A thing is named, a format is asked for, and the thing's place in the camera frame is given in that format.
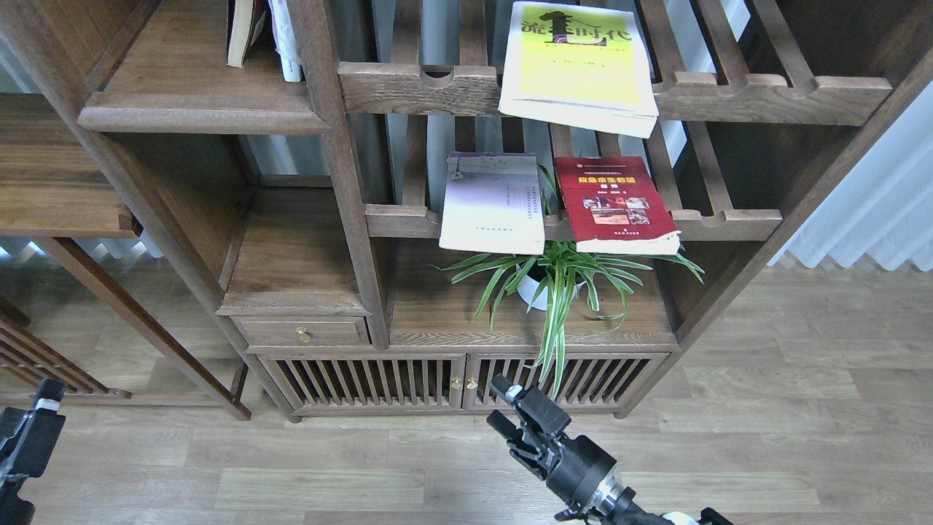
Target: wooden bookshelf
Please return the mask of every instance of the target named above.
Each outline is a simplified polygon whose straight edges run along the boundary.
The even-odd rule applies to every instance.
[[[649,167],[688,256],[707,275],[701,285],[659,264],[611,333],[596,332],[610,326],[576,305],[569,405],[618,415],[634,406],[933,75],[933,38],[923,31],[929,2],[745,3],[752,23],[737,39],[718,0],[691,1],[716,67],[706,73],[686,69],[663,0],[635,2],[661,119],[684,121],[690,145],[670,165],[655,134],[645,142]],[[425,269],[458,256],[432,241],[442,217],[425,204],[426,116],[454,115],[454,148],[475,150],[474,118],[500,116],[500,72],[487,59],[489,13],[479,0],[459,3],[459,60],[420,64],[421,4],[396,2],[383,64],[372,56],[367,2],[354,4],[362,16],[339,20],[333,15],[343,2],[290,2],[309,72],[299,84],[281,80],[268,47],[243,69],[224,65],[224,2],[126,0],[85,9],[10,0],[0,9],[5,40],[293,420],[488,410],[494,372],[530,380],[519,371],[534,357],[540,315],[509,298],[490,331],[486,319],[472,320],[479,281],[450,285],[449,276]],[[336,43],[351,30],[368,56],[338,60]],[[374,125],[378,139],[359,140],[355,113],[409,115],[397,198],[385,190],[387,168],[359,161],[360,153],[384,151],[385,127]],[[502,125],[505,150],[523,150],[521,123]],[[259,189],[237,225],[258,182],[217,136],[229,134],[322,135],[333,188]],[[553,155],[576,152],[569,136],[550,127]],[[618,152],[617,137],[595,139],[602,154]],[[569,236],[560,215],[548,218],[547,231]],[[294,337],[305,322],[327,331],[321,344],[280,344],[286,339],[271,332]],[[608,391],[581,386],[594,378]]]

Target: yellow book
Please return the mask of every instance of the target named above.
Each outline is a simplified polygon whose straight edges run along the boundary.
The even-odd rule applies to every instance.
[[[499,111],[647,138],[658,108],[634,14],[516,2]]]

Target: book cover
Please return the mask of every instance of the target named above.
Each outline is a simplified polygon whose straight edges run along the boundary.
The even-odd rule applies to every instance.
[[[674,255],[680,232],[641,157],[558,157],[554,170],[577,249]]]
[[[544,252],[544,218],[533,153],[461,153],[447,160],[441,248]]]
[[[250,51],[269,26],[266,0],[229,0],[227,11],[227,65],[243,67]]]
[[[516,2],[499,110],[647,138],[658,108],[634,14]]]

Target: spider plant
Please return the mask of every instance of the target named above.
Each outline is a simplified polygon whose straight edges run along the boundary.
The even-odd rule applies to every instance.
[[[541,335],[541,347],[538,350],[534,366],[541,367],[540,381],[542,382],[550,368],[554,366],[554,381],[550,390],[551,398],[556,398],[564,379],[566,354],[564,322],[570,312],[571,303],[576,297],[577,284],[579,282],[585,284],[587,306],[593,312],[599,312],[601,306],[600,297],[595,287],[597,277],[606,279],[612,285],[613,290],[619,294],[621,311],[613,315],[598,316],[599,319],[619,321],[619,324],[610,330],[611,332],[618,329],[622,320],[625,319],[628,306],[627,297],[634,293],[632,284],[643,286],[642,280],[633,274],[631,270],[651,270],[651,267],[646,264],[629,261],[618,255],[581,253],[577,251],[577,245],[573,241],[546,241],[544,253],[541,255],[500,254],[490,260],[493,256],[492,253],[480,253],[445,268],[439,268],[439,270],[456,271],[457,273],[451,278],[451,282],[454,284],[477,274],[492,272],[480,297],[480,304],[473,314],[473,319],[477,319],[486,306],[489,305],[491,308],[489,328],[492,330],[495,312],[502,299],[518,290],[519,283],[534,266],[540,267],[544,277],[540,279],[534,298],[529,302],[526,311],[531,311],[531,303],[540,295],[547,294],[548,309]],[[703,269],[680,253],[670,256],[641,257],[683,264],[703,282]]]

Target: red book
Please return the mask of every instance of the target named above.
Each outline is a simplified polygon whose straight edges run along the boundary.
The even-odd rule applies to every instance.
[[[554,170],[577,250],[677,254],[680,232],[641,157],[558,157]]]

